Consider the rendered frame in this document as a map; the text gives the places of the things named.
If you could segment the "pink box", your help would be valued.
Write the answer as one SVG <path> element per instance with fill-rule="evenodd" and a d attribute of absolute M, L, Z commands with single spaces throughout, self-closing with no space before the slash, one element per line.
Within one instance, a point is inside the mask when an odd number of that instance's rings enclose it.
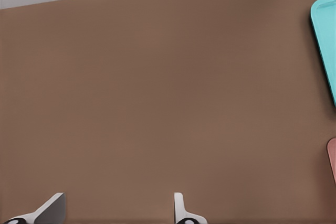
<path fill-rule="evenodd" d="M 327 143 L 328 158 L 332 170 L 334 183 L 336 184 L 336 137 L 330 139 Z"/>

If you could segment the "pale blue-green tray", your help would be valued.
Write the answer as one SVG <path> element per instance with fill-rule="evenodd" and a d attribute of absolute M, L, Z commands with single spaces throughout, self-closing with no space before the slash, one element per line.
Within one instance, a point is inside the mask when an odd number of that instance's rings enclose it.
<path fill-rule="evenodd" d="M 336 0 L 317 0 L 310 10 L 320 56 L 336 107 Z"/>

